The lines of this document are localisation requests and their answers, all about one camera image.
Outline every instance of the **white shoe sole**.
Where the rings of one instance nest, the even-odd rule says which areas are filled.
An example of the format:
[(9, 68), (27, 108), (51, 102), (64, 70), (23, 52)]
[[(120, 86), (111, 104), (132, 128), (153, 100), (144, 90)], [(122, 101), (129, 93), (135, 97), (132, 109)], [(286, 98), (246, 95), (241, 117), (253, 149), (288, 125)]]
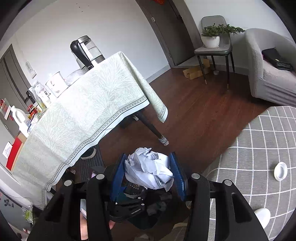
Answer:
[(82, 160), (87, 160), (87, 159), (93, 158), (95, 155), (96, 155), (96, 148), (94, 148), (94, 152), (93, 152), (90, 156), (87, 156), (87, 157), (80, 157), (80, 158), (81, 158)]

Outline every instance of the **white mug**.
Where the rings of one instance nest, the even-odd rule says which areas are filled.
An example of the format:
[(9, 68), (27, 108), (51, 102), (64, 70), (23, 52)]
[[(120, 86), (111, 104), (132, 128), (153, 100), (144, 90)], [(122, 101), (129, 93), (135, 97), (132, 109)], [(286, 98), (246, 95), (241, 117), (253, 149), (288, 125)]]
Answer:
[(59, 97), (68, 88), (60, 72), (54, 74), (45, 85), (53, 92), (55, 97)]

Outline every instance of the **silver screw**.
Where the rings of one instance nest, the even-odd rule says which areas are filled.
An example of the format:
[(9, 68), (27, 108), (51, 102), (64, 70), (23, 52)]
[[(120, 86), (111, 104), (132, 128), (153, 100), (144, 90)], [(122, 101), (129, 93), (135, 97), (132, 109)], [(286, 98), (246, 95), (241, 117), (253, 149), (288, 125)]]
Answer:
[(98, 174), (98, 175), (96, 176), (96, 178), (97, 178), (98, 180), (102, 180), (102, 179), (104, 179), (104, 177), (105, 177), (104, 174)]
[(232, 185), (232, 181), (230, 181), (230, 180), (225, 180), (225, 181), (224, 181), (224, 184), (227, 185), (227, 186), (231, 186), (231, 185)]
[(71, 180), (67, 180), (67, 181), (64, 182), (64, 185), (66, 187), (70, 186), (71, 184), (72, 184), (72, 181)]
[(192, 173), (191, 177), (193, 179), (199, 179), (200, 178), (200, 175), (198, 173)]

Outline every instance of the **white flower pot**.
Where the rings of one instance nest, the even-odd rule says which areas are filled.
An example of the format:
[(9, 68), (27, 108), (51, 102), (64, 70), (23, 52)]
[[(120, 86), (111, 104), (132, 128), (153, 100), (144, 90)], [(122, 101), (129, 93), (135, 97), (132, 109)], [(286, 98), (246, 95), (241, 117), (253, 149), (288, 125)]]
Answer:
[(202, 42), (206, 48), (218, 48), (220, 43), (220, 37), (205, 37), (201, 36)]

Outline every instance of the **green plant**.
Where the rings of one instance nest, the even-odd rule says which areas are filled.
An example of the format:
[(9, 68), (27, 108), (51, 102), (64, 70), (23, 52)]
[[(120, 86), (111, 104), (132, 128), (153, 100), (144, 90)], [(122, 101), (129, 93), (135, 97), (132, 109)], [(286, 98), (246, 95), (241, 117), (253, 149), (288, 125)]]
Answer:
[(202, 36), (217, 37), (224, 33), (239, 34), (243, 32), (245, 32), (245, 30), (243, 30), (242, 28), (230, 26), (229, 24), (227, 24), (226, 26), (224, 26), (223, 24), (219, 24), (218, 26), (215, 26), (215, 24), (213, 24), (212, 26), (203, 28)]

